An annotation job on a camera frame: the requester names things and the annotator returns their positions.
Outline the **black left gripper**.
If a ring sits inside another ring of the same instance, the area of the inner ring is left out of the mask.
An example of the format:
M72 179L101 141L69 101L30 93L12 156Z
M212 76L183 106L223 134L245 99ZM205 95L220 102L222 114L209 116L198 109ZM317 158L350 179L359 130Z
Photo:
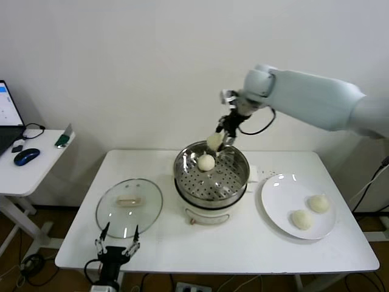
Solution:
M127 247L119 246L105 246L105 238L109 230L110 222L102 229L99 238L95 240L95 247L98 254L98 260L102 263L102 270L100 273L97 285L118 287L118 277L120 267L129 262L130 257L133 256L140 248L139 242L139 226L136 226L132 243Z

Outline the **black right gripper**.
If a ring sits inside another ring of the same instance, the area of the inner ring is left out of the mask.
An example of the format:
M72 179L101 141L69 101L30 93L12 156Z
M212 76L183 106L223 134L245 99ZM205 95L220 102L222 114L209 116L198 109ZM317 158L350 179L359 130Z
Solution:
M225 132L220 144L220 150L223 150L226 147L232 146L234 144L236 139L236 130L239 128L240 124L247 119L248 116L240 115L238 112L230 112L229 115L221 117L218 120L218 125L215 132Z

